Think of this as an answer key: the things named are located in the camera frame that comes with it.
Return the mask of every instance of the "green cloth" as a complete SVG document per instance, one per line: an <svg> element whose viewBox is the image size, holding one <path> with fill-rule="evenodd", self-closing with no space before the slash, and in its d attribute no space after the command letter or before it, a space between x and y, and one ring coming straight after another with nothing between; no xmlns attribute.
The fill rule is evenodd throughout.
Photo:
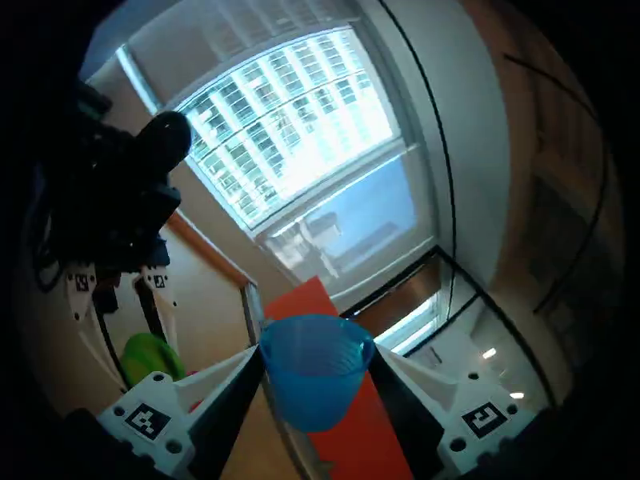
<svg viewBox="0 0 640 480"><path fill-rule="evenodd" d="M186 376L180 357L153 334L136 334L131 337L125 345L120 363L131 386L155 371L170 375L174 382Z"/></svg>

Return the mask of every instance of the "red board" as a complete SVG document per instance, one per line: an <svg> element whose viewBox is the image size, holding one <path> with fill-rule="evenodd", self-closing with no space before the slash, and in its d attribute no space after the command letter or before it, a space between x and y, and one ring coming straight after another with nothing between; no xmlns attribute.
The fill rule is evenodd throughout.
<svg viewBox="0 0 640 480"><path fill-rule="evenodd" d="M319 278L273 301L265 318L281 320L307 314L338 316ZM382 400L367 372L343 420L334 428L309 434L321 460L332 462L333 480L410 480L412 478Z"/></svg>

